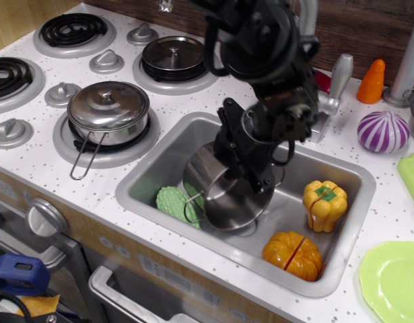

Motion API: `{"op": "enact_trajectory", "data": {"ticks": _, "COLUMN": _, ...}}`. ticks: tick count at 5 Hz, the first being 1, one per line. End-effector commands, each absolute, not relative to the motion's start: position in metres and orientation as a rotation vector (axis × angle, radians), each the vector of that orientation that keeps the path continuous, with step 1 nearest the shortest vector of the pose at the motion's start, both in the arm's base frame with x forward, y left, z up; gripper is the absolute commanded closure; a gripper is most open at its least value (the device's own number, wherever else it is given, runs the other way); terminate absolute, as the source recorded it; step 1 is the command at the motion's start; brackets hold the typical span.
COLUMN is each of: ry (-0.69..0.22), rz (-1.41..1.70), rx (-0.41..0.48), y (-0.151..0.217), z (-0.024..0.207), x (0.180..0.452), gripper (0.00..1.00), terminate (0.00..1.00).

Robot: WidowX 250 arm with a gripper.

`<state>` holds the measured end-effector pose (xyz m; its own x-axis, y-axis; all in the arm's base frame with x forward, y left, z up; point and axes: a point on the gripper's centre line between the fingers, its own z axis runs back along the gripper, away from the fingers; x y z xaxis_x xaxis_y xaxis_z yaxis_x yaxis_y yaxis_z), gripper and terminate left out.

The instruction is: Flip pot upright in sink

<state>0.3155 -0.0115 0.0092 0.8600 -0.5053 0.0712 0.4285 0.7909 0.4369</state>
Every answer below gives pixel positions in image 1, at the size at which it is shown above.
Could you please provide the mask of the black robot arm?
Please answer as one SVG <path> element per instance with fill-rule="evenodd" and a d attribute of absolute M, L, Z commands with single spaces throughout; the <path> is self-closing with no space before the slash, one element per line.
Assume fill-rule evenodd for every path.
<path fill-rule="evenodd" d="M 207 19 L 206 69 L 248 83 L 257 98 L 248 109 L 224 101 L 213 145 L 227 166 L 226 178 L 245 179 L 257 194 L 274 185 L 276 146 L 304 141 L 318 118 L 311 62 L 320 43 L 313 32 L 302 31 L 316 20 L 316 5 L 303 1 L 295 15 L 288 1 L 193 1 Z"/>

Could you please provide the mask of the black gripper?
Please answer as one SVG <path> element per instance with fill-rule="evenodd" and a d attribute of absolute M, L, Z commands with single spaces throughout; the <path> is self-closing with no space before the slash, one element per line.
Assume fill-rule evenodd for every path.
<path fill-rule="evenodd" d="M 227 180 L 243 179 L 255 194 L 273 189 L 275 179 L 268 158 L 269 146 L 250 138 L 244 130 L 245 110 L 226 98 L 217 114 L 221 127 L 213 144 L 214 157 L 226 168 Z"/>

